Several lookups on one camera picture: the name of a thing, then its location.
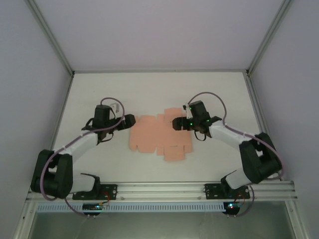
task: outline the metal extrusion bar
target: metal extrusion bar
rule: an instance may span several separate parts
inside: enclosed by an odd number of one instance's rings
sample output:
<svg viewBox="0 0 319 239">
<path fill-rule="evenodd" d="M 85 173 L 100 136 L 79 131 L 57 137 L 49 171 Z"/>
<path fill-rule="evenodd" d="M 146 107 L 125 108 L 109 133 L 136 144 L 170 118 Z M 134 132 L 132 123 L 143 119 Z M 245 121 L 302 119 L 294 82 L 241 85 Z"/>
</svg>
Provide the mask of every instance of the metal extrusion bar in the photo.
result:
<svg viewBox="0 0 319 239">
<path fill-rule="evenodd" d="M 274 38 L 275 33 L 277 32 L 280 24 L 282 23 L 283 19 L 285 18 L 291 4 L 293 3 L 293 0 L 283 0 L 281 6 L 279 7 L 276 16 L 273 20 L 273 22 L 270 24 L 270 27 L 268 28 L 266 35 L 264 36 L 263 41 L 261 42 L 252 62 L 250 63 L 248 67 L 248 75 L 251 76 L 258 63 L 260 62 L 261 58 L 263 57 L 267 47 L 269 46 L 270 42 Z"/>
<path fill-rule="evenodd" d="M 99 210 L 83 210 L 83 203 L 71 203 L 78 212 L 86 213 L 182 213 L 182 212 L 225 212 L 224 204 L 217 202 L 188 203 L 118 203 L 98 206 Z M 39 203 L 38 213 L 72 213 L 65 203 Z"/>
<path fill-rule="evenodd" d="M 254 83 L 251 80 L 251 78 L 248 76 L 247 73 L 244 73 L 244 78 L 245 78 L 248 94 L 249 94 L 249 97 L 250 97 L 250 101 L 252 103 L 253 110 L 254 110 L 254 113 L 255 113 L 255 116 L 256 116 L 256 120 L 257 120 L 257 124 L 258 124 L 259 130 L 261 132 L 269 133 L 269 130 L 268 130 L 268 127 L 267 127 L 267 123 L 266 123 L 266 120 L 265 120 L 265 115 L 264 115 L 264 112 L 263 112 L 263 110 L 261 108 L 260 101 L 258 99 Z"/>
<path fill-rule="evenodd" d="M 310 233 L 300 216 L 299 202 L 286 201 L 287 212 L 297 239 L 310 239 Z"/>
<path fill-rule="evenodd" d="M 246 69 L 123 69 L 123 70 L 96 70 L 81 71 L 76 70 L 75 74 L 92 73 L 170 73 L 170 72 L 246 72 Z"/>
<path fill-rule="evenodd" d="M 62 105 L 61 111 L 59 112 L 58 119 L 57 119 L 56 125 L 55 125 L 54 130 L 53 130 L 53 135 L 51 137 L 50 149 L 53 149 L 54 145 L 55 145 L 55 141 L 56 141 L 56 138 L 57 138 L 57 135 L 58 135 L 58 132 L 59 132 L 60 125 L 61 125 L 61 121 L 62 121 L 63 113 L 64 113 L 64 110 L 65 110 L 65 106 L 66 106 L 66 103 L 68 101 L 68 97 L 70 95 L 73 79 L 74 79 L 74 75 L 72 75 L 70 77 L 70 80 L 69 80 L 68 90 L 67 90 L 65 98 L 63 100 L 63 105 Z"/>
<path fill-rule="evenodd" d="M 22 213 L 16 226 L 13 239 L 28 239 L 38 204 L 33 202 L 24 203 Z"/>
<path fill-rule="evenodd" d="M 117 183 L 118 193 L 116 201 L 119 203 L 150 203 L 150 202 L 231 202 L 233 199 L 207 200 L 204 192 L 206 183 L 218 182 L 190 182 L 190 183 Z M 296 200 L 294 184 L 291 181 L 269 181 L 253 185 L 256 201 L 285 201 Z M 30 192 L 27 200 L 43 203 L 46 200 L 41 194 Z M 79 201 L 72 200 L 72 195 L 68 196 L 68 201 L 75 202 L 98 202 L 96 200 Z M 64 202 L 57 199 L 54 203 Z"/>
<path fill-rule="evenodd" d="M 63 66 L 67 70 L 67 72 L 70 74 L 70 76 L 73 76 L 73 70 L 72 70 L 67 58 L 65 57 L 61 47 L 59 46 L 58 42 L 56 41 L 53 33 L 51 32 L 48 24 L 46 23 L 39 7 L 36 5 L 34 0 L 24 0 L 24 1 L 25 1 L 26 5 L 29 7 L 32 15 L 34 16 L 34 18 L 38 22 L 40 28 L 42 29 L 42 31 L 43 31 L 44 35 L 46 36 L 46 38 L 48 39 L 49 43 L 51 44 L 57 57 L 59 58 L 59 60 L 61 61 L 61 63 L 63 64 Z"/>
</svg>

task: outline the white wall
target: white wall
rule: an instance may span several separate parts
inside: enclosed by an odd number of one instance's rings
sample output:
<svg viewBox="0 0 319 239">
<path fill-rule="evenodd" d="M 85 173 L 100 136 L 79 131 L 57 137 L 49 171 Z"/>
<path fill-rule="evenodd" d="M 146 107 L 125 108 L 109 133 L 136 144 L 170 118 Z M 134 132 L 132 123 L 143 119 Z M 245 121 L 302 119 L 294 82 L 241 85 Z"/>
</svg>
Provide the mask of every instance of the white wall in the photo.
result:
<svg viewBox="0 0 319 239">
<path fill-rule="evenodd" d="M 36 0 L 74 70 L 245 69 L 282 0 Z"/>
<path fill-rule="evenodd" d="M 11 238 L 69 76 L 26 4 L 0 1 L 0 238 Z"/>
<path fill-rule="evenodd" d="M 319 1 L 295 1 L 253 75 L 273 141 L 319 238 Z"/>
</svg>

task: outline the aluminum frame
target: aluminum frame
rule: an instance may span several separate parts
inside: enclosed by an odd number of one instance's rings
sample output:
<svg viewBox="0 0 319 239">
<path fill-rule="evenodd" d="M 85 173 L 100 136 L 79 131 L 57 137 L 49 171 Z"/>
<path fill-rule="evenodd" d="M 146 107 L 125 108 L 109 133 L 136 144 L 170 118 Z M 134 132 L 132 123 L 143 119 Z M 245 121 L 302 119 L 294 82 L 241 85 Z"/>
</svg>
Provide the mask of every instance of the aluminum frame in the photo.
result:
<svg viewBox="0 0 319 239">
<path fill-rule="evenodd" d="M 49 26 L 45 22 L 39 8 L 35 4 L 34 0 L 25 0 L 27 6 L 32 12 L 33 16 L 37 20 L 44 35 L 47 37 L 55 54 L 60 59 L 66 70 L 71 76 L 69 90 L 65 98 L 59 120 L 57 122 L 55 133 L 52 136 L 52 144 L 54 144 L 56 135 L 60 126 L 60 122 L 63 116 L 63 111 L 68 98 L 68 94 L 71 88 L 74 71 L 70 66 L 67 58 L 65 57 L 62 49 L 57 43 L 53 33 Z M 262 112 L 260 102 L 255 91 L 254 84 L 249 77 L 256 69 L 259 61 L 261 60 L 264 52 L 270 44 L 273 36 L 278 30 L 280 23 L 284 19 L 286 13 L 289 10 L 293 0 L 283 0 L 280 9 L 278 10 L 271 26 L 269 27 L 256 55 L 254 56 L 248 70 L 234 69 L 234 70 L 135 70 L 135 71 L 121 71 L 121 72 L 243 72 L 244 78 L 247 84 L 249 96 L 253 105 L 255 116 L 258 122 L 259 129 L 264 132 L 268 132 L 265 116 Z M 115 73 L 118 71 L 106 71 L 109 73 Z M 82 72 L 77 73 L 97 73 L 97 72 Z M 118 187 L 118 200 L 121 203 L 131 202 L 222 202 L 226 200 L 206 200 L 205 193 L 203 192 L 203 185 L 205 182 L 190 182 L 190 183 L 120 183 Z M 307 227 L 303 223 L 303 219 L 300 215 L 299 202 L 294 189 L 293 182 L 291 181 L 274 181 L 263 182 L 259 185 L 254 185 L 256 193 L 256 201 L 285 201 L 289 219 L 293 226 L 294 233 L 297 239 L 309 239 L 309 232 Z M 62 200 L 56 200 L 52 203 L 61 203 Z M 43 203 L 44 199 L 40 194 L 29 192 L 26 202 L 24 204 L 20 219 L 16 231 L 14 233 L 14 239 L 27 239 L 31 232 L 32 223 L 38 205 Z"/>
<path fill-rule="evenodd" d="M 254 82 L 248 73 L 244 73 L 244 78 L 246 81 L 248 93 L 250 96 L 250 100 L 252 102 L 252 106 L 255 112 L 256 120 L 259 126 L 259 130 L 269 133 L 265 115 L 263 113 L 262 107 L 260 105 L 258 95 L 255 91 Z M 310 239 L 310 233 L 305 225 L 304 216 L 300 213 L 300 205 L 299 202 L 293 202 L 292 200 L 286 200 L 286 208 L 289 215 L 290 222 L 292 224 L 295 236 L 297 239 Z"/>
</svg>

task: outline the cable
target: cable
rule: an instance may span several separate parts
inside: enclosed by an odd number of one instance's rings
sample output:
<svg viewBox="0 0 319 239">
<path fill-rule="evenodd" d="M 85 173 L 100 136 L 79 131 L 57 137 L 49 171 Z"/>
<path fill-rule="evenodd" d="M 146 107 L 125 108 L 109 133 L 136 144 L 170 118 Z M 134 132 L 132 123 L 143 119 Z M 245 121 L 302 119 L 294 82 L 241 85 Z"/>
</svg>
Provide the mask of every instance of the cable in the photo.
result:
<svg viewBox="0 0 319 239">
<path fill-rule="evenodd" d="M 237 201 L 237 199 L 239 199 L 239 195 L 241 195 L 242 196 L 242 198 L 244 199 L 244 202 L 241 204 L 242 206 L 245 204 L 245 196 L 244 196 L 244 194 L 242 194 L 241 192 L 239 192 L 239 193 L 237 193 L 237 196 L 236 196 L 236 199 L 234 200 L 234 202 L 233 203 L 235 203 L 236 201 Z"/>
<path fill-rule="evenodd" d="M 200 96 L 200 95 L 203 95 L 203 94 L 213 95 L 213 96 L 217 97 L 217 99 L 219 99 L 220 102 L 222 103 L 222 105 L 223 105 L 223 107 L 224 107 L 224 112 L 225 112 L 224 117 L 223 117 L 223 119 L 222 119 L 222 122 L 223 122 L 223 125 L 225 126 L 225 128 L 229 129 L 230 131 L 232 131 L 232 132 L 234 132 L 234 133 L 236 133 L 236 134 L 243 135 L 243 136 L 252 138 L 252 139 L 254 139 L 254 140 L 257 141 L 257 142 L 260 142 L 261 144 L 263 144 L 263 145 L 265 145 L 267 148 L 269 148 L 269 149 L 277 156 L 277 158 L 278 158 L 278 160 L 280 161 L 280 164 L 281 164 L 281 166 L 282 166 L 282 170 L 280 171 L 280 173 L 278 174 L 277 177 L 268 178 L 267 180 L 281 179 L 282 175 L 284 174 L 284 167 L 283 167 L 283 161 L 282 161 L 280 155 L 277 153 L 277 151 L 276 151 L 274 148 L 272 148 L 269 144 L 267 144 L 266 142 L 264 142 L 263 140 L 261 140 L 261 139 L 255 137 L 255 136 L 253 136 L 253 135 L 246 134 L 246 133 L 241 132 L 241 131 L 238 131 L 238 130 L 232 128 L 232 127 L 229 127 L 229 126 L 226 124 L 226 122 L 225 122 L 226 116 L 227 116 L 227 108 L 226 108 L 226 105 L 225 105 L 224 101 L 223 101 L 217 94 L 212 93 L 212 92 L 200 92 L 200 93 L 196 94 L 195 96 L 193 96 L 193 97 L 190 99 L 190 101 L 188 102 L 188 104 L 190 104 L 197 96 Z"/>
<path fill-rule="evenodd" d="M 49 159 L 47 160 L 46 164 L 45 164 L 44 167 L 43 167 L 43 170 L 42 170 L 42 173 L 41 173 L 41 177 L 40 177 L 40 191 L 41 191 L 41 194 L 43 195 L 43 197 L 44 197 L 46 200 L 48 200 L 48 201 L 54 201 L 54 200 L 56 199 L 56 198 L 49 198 L 49 197 L 45 194 L 44 187 L 43 187 L 44 174 L 45 174 L 45 172 L 46 172 L 46 170 L 47 170 L 47 168 L 48 168 L 50 162 L 53 160 L 53 158 L 54 158 L 56 155 L 58 155 L 60 152 L 62 152 L 63 150 L 65 150 L 65 149 L 67 149 L 68 147 L 70 147 L 71 145 L 73 145 L 75 142 L 77 142 L 77 141 L 78 141 L 79 139 L 81 139 L 82 137 L 84 137 L 84 136 L 86 136 L 86 135 L 88 135 L 88 134 L 90 134 L 90 133 L 96 133 L 96 132 L 101 132 L 101 131 L 106 131 L 106 130 L 113 129 L 113 128 L 115 128 L 116 126 L 118 126 L 118 125 L 121 123 L 121 121 L 124 119 L 124 117 L 125 117 L 125 109 L 124 109 L 124 105 L 122 104 L 122 102 L 120 102 L 118 99 L 115 99 L 115 98 L 113 98 L 113 97 L 105 97 L 105 98 L 103 98 L 103 99 L 101 100 L 100 104 L 102 104 L 102 102 L 103 102 L 104 100 L 114 100 L 114 101 L 118 102 L 118 103 L 121 105 L 122 111 L 123 111 L 123 112 L 122 112 L 122 117 L 121 117 L 121 119 L 120 119 L 115 125 L 113 125 L 113 126 L 111 126 L 111 127 L 95 129 L 95 130 L 86 132 L 86 133 L 84 133 L 83 135 L 80 135 L 80 136 L 76 137 L 74 140 L 72 140 L 71 142 L 69 142 L 66 146 L 64 146 L 63 148 L 61 148 L 61 149 L 55 151 L 55 152 L 49 157 Z M 70 206 L 70 204 L 67 202 L 66 199 L 65 199 L 65 202 L 66 202 L 66 204 L 70 207 L 70 209 L 71 209 L 72 211 L 74 211 L 74 212 L 76 211 L 75 209 L 73 209 L 73 208 Z"/>
<path fill-rule="evenodd" d="M 68 202 L 68 200 L 65 198 L 64 199 L 66 205 L 69 207 L 69 209 L 71 209 L 75 214 L 84 217 L 84 218 L 90 218 L 90 217 L 94 217 L 94 216 L 90 216 L 90 215 L 85 215 L 84 213 L 78 212 L 77 210 L 75 210 Z"/>
<path fill-rule="evenodd" d="M 89 124 L 91 123 L 92 120 L 93 120 L 93 118 L 90 118 L 90 119 L 86 122 L 85 126 L 89 126 Z"/>
<path fill-rule="evenodd" d="M 197 134 L 196 134 L 197 131 L 194 131 L 194 134 L 195 134 L 195 137 L 198 141 L 205 141 L 206 140 L 206 135 L 204 134 L 204 139 L 199 139 Z"/>
<path fill-rule="evenodd" d="M 114 111 L 113 111 L 113 109 L 112 109 L 112 108 L 111 108 L 111 112 L 113 113 L 114 118 L 116 119 L 115 113 L 114 113 Z"/>
<path fill-rule="evenodd" d="M 106 139 L 106 140 L 102 140 L 100 143 L 104 143 L 104 142 L 108 142 L 108 141 L 110 141 L 110 140 L 113 138 L 114 133 L 110 133 L 110 135 L 112 136 L 111 138 Z"/>
<path fill-rule="evenodd" d="M 250 187 L 251 193 L 253 194 L 253 198 L 251 200 L 251 204 L 248 206 L 246 211 L 244 211 L 243 213 L 238 214 L 238 215 L 229 215 L 230 217 L 232 217 L 232 218 L 242 217 L 242 216 L 246 215 L 247 213 L 249 213 L 249 211 L 252 209 L 252 207 L 254 205 L 254 202 L 255 202 L 255 191 L 254 191 L 254 189 L 253 189 L 253 187 L 251 185 L 249 185 L 249 187 Z"/>
<path fill-rule="evenodd" d="M 108 194 L 108 192 L 103 192 L 104 195 L 106 195 L 108 197 L 108 200 L 105 202 L 102 202 L 102 204 L 108 203 L 108 206 L 110 205 L 110 195 Z"/>
</svg>

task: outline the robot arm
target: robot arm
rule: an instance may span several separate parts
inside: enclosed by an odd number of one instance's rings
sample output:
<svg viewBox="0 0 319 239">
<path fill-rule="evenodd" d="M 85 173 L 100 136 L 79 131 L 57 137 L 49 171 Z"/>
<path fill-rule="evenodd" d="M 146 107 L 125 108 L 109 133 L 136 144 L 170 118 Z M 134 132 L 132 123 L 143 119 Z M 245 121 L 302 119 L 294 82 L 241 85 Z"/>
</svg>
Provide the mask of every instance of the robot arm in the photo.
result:
<svg viewBox="0 0 319 239">
<path fill-rule="evenodd" d="M 259 144 L 250 137 L 234 133 L 227 129 L 219 117 L 210 117 L 202 101 L 197 101 L 183 106 L 186 117 L 173 120 L 175 130 L 194 130 L 215 138 L 240 152 L 242 167 L 227 174 L 221 179 L 222 187 L 226 194 L 251 183 L 260 183 L 274 173 L 282 169 L 277 156 L 267 147 Z M 271 139 L 266 133 L 260 133 L 255 137 L 274 148 Z"/>
<path fill-rule="evenodd" d="M 86 173 L 73 170 L 73 164 L 83 156 L 88 150 L 99 143 L 108 141 L 103 139 L 107 134 L 113 136 L 114 130 L 123 130 L 135 124 L 134 115 L 125 115 L 123 121 L 114 129 L 108 131 L 98 131 L 97 129 L 108 128 L 119 122 L 119 105 L 110 106 L 97 105 L 94 117 L 89 119 L 85 127 L 82 128 L 82 137 L 68 148 L 59 152 L 50 162 L 44 174 L 43 188 L 47 195 L 64 199 L 70 193 L 87 192 L 92 199 L 101 193 L 100 178 Z M 37 163 L 33 173 L 31 189 L 40 193 L 40 177 L 47 160 L 53 155 L 55 150 L 43 150 L 38 155 Z"/>
</svg>

